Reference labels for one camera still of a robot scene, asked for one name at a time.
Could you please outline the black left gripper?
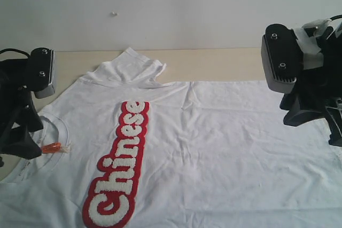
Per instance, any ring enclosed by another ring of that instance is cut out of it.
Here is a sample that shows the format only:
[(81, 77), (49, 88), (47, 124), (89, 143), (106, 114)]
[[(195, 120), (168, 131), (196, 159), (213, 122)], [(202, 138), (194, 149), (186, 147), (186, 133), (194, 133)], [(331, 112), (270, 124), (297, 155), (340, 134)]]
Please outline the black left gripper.
[[(30, 160), (42, 155), (30, 133), (43, 129), (43, 124), (36, 116), (32, 93), (26, 86), (26, 66), (27, 59), (1, 61), (1, 154)], [(10, 119), (17, 107), (19, 116)], [(22, 124), (12, 128), (15, 121), (22, 121)]]

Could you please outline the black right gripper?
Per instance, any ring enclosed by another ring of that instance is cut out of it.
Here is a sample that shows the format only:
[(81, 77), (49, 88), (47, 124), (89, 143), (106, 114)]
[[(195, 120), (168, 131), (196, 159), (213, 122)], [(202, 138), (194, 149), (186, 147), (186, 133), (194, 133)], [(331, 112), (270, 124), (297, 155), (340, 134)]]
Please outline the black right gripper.
[[(329, 145), (341, 147), (341, 26), (334, 29), (329, 22), (310, 22), (295, 29), (294, 35), (302, 52), (302, 70), (293, 91), (280, 103), (279, 107), (287, 111), (283, 123), (297, 127), (323, 119), (313, 103), (322, 99), (331, 131)], [(295, 96), (308, 108), (290, 109)]]

